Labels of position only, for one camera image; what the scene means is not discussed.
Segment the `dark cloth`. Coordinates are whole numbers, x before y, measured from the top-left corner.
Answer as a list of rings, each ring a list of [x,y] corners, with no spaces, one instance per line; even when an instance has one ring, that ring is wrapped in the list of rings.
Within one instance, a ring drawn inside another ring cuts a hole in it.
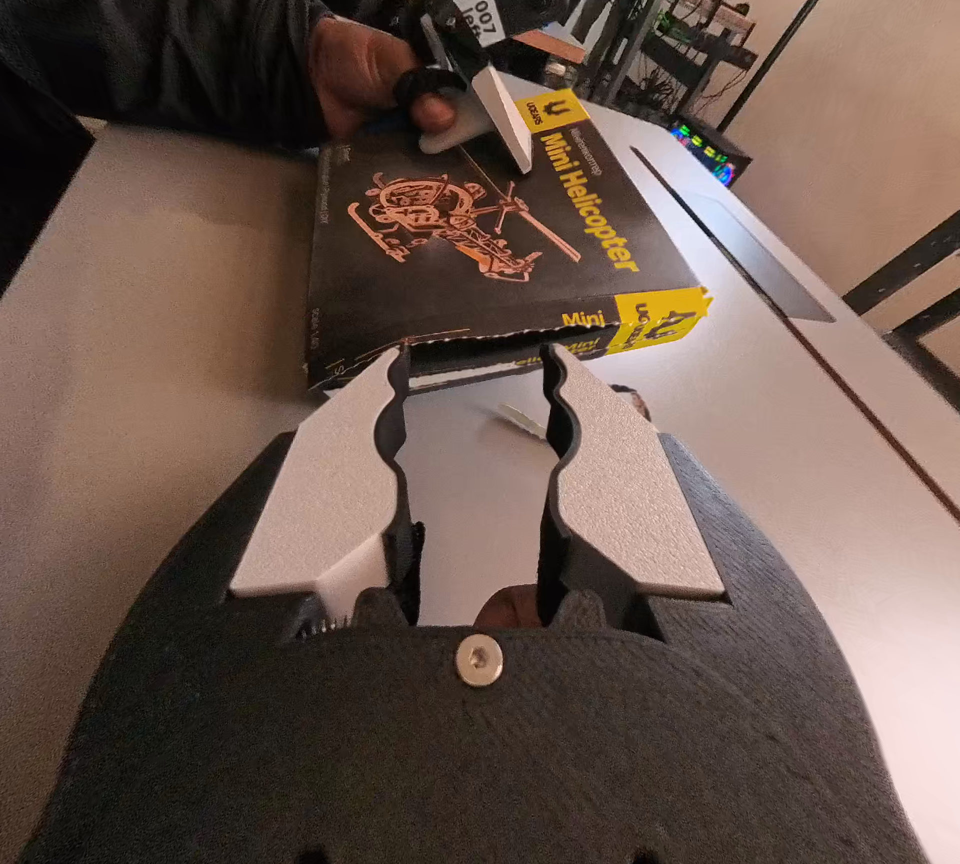
[[[93,136],[67,109],[1,66],[1,292],[5,293]]]

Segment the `person's left forearm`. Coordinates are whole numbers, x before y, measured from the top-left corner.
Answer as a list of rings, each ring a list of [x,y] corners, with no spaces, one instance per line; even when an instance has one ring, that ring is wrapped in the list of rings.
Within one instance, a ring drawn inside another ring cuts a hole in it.
[[[1,0],[2,151],[82,138],[76,115],[309,148],[317,0]]]

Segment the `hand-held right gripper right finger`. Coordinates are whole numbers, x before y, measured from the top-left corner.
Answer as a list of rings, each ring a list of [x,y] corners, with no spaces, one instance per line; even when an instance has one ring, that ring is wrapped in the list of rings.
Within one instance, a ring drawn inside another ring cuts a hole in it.
[[[540,523],[535,600],[549,625],[573,592],[613,628],[656,628],[652,598],[727,591],[656,426],[566,347],[541,349],[546,440],[558,461]]]

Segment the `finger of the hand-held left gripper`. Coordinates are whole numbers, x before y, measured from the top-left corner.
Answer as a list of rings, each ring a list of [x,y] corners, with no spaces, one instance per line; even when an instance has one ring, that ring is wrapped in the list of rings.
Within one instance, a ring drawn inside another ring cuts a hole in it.
[[[489,123],[507,148],[518,172],[533,168],[533,140],[529,127],[495,66],[488,64],[471,80],[471,90]]]

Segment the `person's left hand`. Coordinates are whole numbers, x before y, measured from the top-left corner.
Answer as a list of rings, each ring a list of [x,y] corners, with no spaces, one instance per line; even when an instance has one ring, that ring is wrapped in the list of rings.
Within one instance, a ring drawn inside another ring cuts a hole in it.
[[[306,54],[309,83],[332,139],[347,139],[397,107],[400,78],[422,62],[408,43],[337,16],[314,24]]]

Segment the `clear plastic strip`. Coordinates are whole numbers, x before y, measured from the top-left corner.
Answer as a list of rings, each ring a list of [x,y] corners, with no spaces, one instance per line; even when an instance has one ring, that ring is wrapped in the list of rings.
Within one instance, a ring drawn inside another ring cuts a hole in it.
[[[537,422],[528,414],[523,413],[520,409],[506,403],[500,403],[496,411],[499,418],[505,423],[515,426],[537,440],[547,440],[546,426]]]

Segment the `computer with coloured lights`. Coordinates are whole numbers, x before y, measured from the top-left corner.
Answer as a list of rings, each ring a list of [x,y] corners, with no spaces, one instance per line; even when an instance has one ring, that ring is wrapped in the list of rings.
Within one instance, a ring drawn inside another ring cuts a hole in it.
[[[675,115],[669,133],[726,188],[731,188],[753,163],[753,158],[717,127],[697,117]]]

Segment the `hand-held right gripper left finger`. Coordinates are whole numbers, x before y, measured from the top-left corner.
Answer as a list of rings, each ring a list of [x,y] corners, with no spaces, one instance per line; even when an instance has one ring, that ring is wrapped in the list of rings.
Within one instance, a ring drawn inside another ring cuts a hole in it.
[[[392,347],[298,426],[232,596],[312,594],[327,621],[347,623],[358,596],[382,588],[418,623],[426,531],[397,463],[409,375],[408,349]]]

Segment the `white desk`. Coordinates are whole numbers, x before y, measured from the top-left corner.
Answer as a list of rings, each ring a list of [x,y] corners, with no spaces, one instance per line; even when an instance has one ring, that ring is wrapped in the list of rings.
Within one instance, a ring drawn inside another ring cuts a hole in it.
[[[958,414],[677,143],[592,116],[713,303],[588,363],[638,390],[818,605],[932,862],[958,862]],[[2,862],[160,562],[313,408],[316,166],[108,126],[2,297]]]

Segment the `black equipment rack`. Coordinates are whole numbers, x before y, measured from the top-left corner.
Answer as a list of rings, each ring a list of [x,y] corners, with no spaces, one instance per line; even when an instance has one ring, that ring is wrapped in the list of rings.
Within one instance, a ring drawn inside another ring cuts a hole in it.
[[[586,51],[573,90],[633,116],[694,114],[753,69],[755,27],[747,3],[584,0],[573,34]]]

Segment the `black slanted pole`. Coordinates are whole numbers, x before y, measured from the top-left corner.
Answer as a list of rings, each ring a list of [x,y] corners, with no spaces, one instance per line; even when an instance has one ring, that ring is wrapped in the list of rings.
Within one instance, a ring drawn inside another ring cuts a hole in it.
[[[821,0],[804,0],[783,33],[779,36],[776,42],[774,42],[771,50],[762,59],[762,62],[753,69],[746,85],[730,105],[724,116],[721,118],[719,124],[717,125],[717,129],[720,133],[725,133],[726,130],[734,123],[738,115],[747,105],[748,101],[758,90],[762,81],[767,77],[781,55],[784,54],[786,48],[797,36],[799,30],[801,30],[802,26],[807,22],[820,2]]]

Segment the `black yellow model kit box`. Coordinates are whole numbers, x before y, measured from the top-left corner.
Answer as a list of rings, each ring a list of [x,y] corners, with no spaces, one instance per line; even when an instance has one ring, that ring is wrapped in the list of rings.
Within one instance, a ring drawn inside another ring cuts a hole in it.
[[[419,388],[686,337],[708,288],[570,90],[516,102],[522,174],[495,133],[425,153],[395,127],[318,153],[306,308],[311,390],[407,349]]]

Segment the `black metal frame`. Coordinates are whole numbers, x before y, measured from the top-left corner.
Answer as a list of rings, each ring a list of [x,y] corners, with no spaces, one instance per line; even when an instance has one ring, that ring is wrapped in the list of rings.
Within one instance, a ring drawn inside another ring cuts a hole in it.
[[[959,212],[955,211],[843,296],[865,322],[947,403],[958,408],[958,360],[935,352],[947,330],[958,343]]]

